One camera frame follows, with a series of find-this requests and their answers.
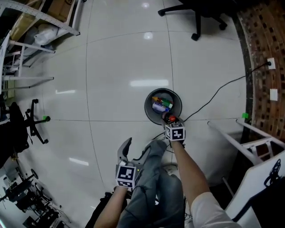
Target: person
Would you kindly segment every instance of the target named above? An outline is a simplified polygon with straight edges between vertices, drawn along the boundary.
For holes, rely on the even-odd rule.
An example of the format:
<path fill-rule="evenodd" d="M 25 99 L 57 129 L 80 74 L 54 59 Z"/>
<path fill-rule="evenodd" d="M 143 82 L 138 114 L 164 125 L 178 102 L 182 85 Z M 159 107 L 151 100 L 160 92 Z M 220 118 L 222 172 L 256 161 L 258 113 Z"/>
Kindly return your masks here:
<path fill-rule="evenodd" d="M 94 228 L 182 228 L 185 219 L 184 195 L 195 228 L 241 227 L 220 207 L 209 190 L 205 175 L 185 151 L 182 142 L 172 141 L 171 146 L 181 180 L 175 175 L 168 175 L 161 167 L 166 143 L 162 140 L 151 141 L 145 148 L 150 152 L 131 201 L 122 211 L 127 188 L 117 186 Z"/>

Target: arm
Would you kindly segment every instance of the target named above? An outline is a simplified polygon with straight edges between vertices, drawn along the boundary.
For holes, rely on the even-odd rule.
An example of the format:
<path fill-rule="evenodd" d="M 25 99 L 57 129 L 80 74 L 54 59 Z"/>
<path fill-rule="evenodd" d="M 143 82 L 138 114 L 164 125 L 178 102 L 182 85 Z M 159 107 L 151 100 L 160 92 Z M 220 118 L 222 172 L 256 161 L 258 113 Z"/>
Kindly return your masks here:
<path fill-rule="evenodd" d="M 116 187 L 114 194 L 111 196 L 104 210 L 99 215 L 94 228 L 117 227 L 127 191 L 128 189 L 126 187 Z"/>
<path fill-rule="evenodd" d="M 207 180 L 204 173 L 185 151 L 181 143 L 172 141 L 171 146 L 177 160 L 183 192 L 191 208 L 197 196 L 210 191 Z"/>

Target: sleeve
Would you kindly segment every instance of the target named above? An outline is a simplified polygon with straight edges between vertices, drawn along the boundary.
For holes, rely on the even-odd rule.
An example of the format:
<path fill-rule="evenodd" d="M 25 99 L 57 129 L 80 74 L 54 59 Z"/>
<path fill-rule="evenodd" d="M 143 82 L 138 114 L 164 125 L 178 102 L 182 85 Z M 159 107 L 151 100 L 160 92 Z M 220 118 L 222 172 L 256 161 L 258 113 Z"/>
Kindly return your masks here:
<path fill-rule="evenodd" d="M 195 228 L 241 228 L 230 219 L 210 192 L 196 197 L 191 205 L 191 214 Z"/>

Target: red brick wall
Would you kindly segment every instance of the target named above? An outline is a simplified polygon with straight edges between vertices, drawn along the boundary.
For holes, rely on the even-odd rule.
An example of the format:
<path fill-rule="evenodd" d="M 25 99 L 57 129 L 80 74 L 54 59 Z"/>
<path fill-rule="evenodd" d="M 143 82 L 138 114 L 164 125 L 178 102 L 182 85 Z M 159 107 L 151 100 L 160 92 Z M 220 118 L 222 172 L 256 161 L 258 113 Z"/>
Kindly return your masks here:
<path fill-rule="evenodd" d="M 276 70 L 264 67 L 253 75 L 252 124 L 285 141 L 285 10 L 270 0 L 238 13 L 248 43 L 252 68 L 275 59 Z M 270 101 L 269 89 L 278 89 L 278 101 Z"/>

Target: jeans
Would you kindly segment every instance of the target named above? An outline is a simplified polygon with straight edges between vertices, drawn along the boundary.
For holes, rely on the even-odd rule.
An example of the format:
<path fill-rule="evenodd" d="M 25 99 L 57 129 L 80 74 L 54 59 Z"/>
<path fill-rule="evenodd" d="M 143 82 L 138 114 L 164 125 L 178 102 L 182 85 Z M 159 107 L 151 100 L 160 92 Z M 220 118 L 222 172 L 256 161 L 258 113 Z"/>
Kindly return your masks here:
<path fill-rule="evenodd" d="M 166 150 L 163 141 L 154 140 L 130 203 L 121 213 L 118 228 L 184 227 L 184 196 L 181 181 L 161 168 Z M 155 205 L 158 196 L 159 204 Z"/>

